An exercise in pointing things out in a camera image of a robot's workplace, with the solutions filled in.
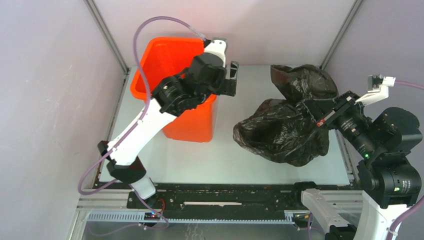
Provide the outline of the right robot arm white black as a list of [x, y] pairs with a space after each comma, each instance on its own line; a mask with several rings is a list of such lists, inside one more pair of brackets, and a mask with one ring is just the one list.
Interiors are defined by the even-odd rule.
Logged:
[[317, 128], [337, 130], [361, 155], [357, 170], [362, 189], [358, 225], [352, 225], [328, 204], [316, 188], [291, 194], [297, 209], [307, 207], [325, 232], [327, 240], [394, 240], [404, 219], [424, 203], [419, 193], [422, 179], [408, 161], [408, 154], [423, 135], [418, 118], [399, 108], [385, 109], [375, 120], [364, 108], [380, 96], [348, 91], [327, 99], [304, 99], [301, 110]]

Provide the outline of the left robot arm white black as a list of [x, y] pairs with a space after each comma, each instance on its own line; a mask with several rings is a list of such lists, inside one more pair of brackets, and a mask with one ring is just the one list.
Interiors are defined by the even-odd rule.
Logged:
[[102, 140], [97, 148], [107, 160], [107, 171], [128, 184], [145, 208], [153, 208], [158, 194], [138, 154], [165, 126], [185, 111], [194, 110], [211, 95], [235, 96], [239, 63], [225, 62], [216, 53], [196, 55], [189, 67], [161, 80], [147, 99], [145, 107], [111, 141]]

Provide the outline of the orange plastic trash bin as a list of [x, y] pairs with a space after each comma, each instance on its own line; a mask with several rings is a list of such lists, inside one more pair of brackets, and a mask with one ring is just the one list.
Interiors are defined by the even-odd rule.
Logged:
[[[193, 58], [203, 52], [203, 46], [199, 39], [194, 38], [158, 37], [151, 40], [140, 61], [150, 90], [163, 78], [189, 67]], [[212, 95], [197, 108], [186, 110], [162, 131], [173, 140], [210, 142], [214, 135], [217, 107], [217, 97]]]

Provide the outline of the black plastic trash bag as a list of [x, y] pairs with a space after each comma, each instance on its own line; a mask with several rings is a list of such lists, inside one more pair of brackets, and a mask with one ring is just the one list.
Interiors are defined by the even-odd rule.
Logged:
[[311, 64], [273, 64], [270, 79], [284, 98], [264, 100], [253, 115], [233, 127], [233, 140], [268, 161], [295, 167], [326, 156], [330, 148], [329, 131], [318, 128], [312, 117], [302, 112], [300, 102], [338, 96], [331, 76]]

